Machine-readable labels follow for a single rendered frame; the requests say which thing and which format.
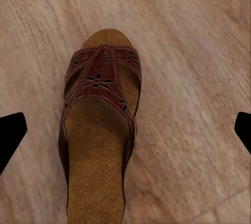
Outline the sandal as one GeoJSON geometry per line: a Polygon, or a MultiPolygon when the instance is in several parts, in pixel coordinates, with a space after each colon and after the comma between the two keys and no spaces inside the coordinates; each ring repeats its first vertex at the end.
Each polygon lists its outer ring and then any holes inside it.
{"type": "Polygon", "coordinates": [[[122,224],[141,87],[137,49],[120,30],[94,33],[73,54],[58,135],[67,224],[122,224]]]}

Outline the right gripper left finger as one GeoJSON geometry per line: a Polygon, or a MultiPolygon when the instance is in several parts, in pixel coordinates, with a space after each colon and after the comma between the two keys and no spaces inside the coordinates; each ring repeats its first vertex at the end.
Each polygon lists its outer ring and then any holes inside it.
{"type": "Polygon", "coordinates": [[[23,112],[0,118],[0,175],[27,132],[23,112]]]}

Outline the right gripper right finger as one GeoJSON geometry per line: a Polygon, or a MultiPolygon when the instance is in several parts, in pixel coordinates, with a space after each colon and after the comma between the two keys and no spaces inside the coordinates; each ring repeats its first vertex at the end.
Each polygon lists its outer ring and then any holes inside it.
{"type": "Polygon", "coordinates": [[[238,112],[234,131],[251,154],[251,114],[238,112]]]}

